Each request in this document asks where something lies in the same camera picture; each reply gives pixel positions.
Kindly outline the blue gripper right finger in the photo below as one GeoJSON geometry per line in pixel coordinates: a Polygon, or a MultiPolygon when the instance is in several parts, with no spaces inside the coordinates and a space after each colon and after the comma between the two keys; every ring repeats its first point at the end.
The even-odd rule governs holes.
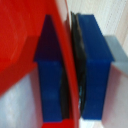
{"type": "Polygon", "coordinates": [[[102,118],[110,65],[128,62],[115,36],[103,36],[93,15],[71,13],[72,48],[79,89],[80,116],[102,118]]]}

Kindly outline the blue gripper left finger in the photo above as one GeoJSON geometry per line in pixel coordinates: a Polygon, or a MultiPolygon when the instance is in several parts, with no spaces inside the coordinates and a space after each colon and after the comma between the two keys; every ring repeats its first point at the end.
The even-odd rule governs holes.
{"type": "Polygon", "coordinates": [[[61,122],[62,56],[50,15],[45,16],[34,60],[38,64],[44,122],[61,122]]]}

